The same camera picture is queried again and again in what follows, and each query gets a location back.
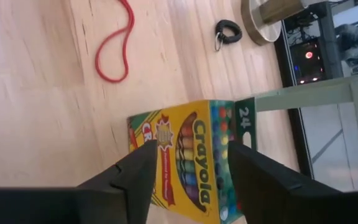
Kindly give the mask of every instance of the gold cylinder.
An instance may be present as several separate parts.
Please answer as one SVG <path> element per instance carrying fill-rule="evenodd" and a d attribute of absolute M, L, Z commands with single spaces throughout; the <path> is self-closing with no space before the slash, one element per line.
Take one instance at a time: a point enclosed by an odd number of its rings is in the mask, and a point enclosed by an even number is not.
<path fill-rule="evenodd" d="M 288 18 L 306 8 L 302 0 L 268 0 L 259 7 L 262 20 L 267 24 L 274 24 Z"/>

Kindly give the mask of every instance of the crayola crayon box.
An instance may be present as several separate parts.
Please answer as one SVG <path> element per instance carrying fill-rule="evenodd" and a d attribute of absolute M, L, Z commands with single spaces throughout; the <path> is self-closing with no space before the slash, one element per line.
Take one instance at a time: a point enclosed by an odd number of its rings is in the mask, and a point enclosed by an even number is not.
<path fill-rule="evenodd" d="M 202 223 L 232 223 L 241 216 L 227 163 L 233 108 L 233 101 L 204 100 L 128 118 L 130 151 L 158 142 L 153 204 Z M 242 122 L 249 111 L 240 115 Z M 247 131 L 248 121 L 239 132 Z"/>

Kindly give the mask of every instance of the black hair tie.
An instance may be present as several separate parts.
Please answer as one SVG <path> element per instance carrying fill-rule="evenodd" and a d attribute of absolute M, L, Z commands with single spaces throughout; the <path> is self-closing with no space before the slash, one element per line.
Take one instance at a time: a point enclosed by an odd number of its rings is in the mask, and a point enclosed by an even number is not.
<path fill-rule="evenodd" d="M 223 34 L 224 28 L 228 28 L 231 31 L 233 31 L 234 35 L 230 36 L 230 37 L 224 35 Z M 221 49 L 222 44 L 235 43 L 235 42 L 239 41 L 242 37 L 242 31 L 241 31 L 240 27 L 235 22 L 227 20 L 227 19 L 223 19 L 216 24 L 215 34 L 216 34 L 216 36 L 215 36 L 215 50 L 216 51 L 219 51 Z"/>

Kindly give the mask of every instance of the red light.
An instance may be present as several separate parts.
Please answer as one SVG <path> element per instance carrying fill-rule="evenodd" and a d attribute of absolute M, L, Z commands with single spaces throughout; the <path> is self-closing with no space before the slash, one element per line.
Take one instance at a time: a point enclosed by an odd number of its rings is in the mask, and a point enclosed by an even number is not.
<path fill-rule="evenodd" d="M 308 52 L 308 53 L 305 54 L 305 57 L 306 57 L 307 59 L 311 59 L 311 58 L 313 57 L 313 53 L 312 53 L 312 52 Z"/>

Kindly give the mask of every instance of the wooden floor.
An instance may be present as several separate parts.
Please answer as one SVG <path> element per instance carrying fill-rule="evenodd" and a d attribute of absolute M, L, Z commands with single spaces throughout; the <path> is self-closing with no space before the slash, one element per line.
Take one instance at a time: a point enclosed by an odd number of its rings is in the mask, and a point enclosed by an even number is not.
<path fill-rule="evenodd" d="M 273 45 L 245 32 L 241 0 L 129 1 L 130 74 L 112 85 L 93 62 L 102 39 L 126 24 L 117 0 L 0 0 L 0 186 L 78 185 L 128 153 L 129 115 L 282 86 Z M 220 19 L 244 37 L 215 52 Z M 112 77 L 123 71 L 121 45 L 102 53 Z M 297 169 L 287 113 L 258 116 L 260 151 Z M 160 211 L 150 208 L 149 223 L 183 222 Z"/>

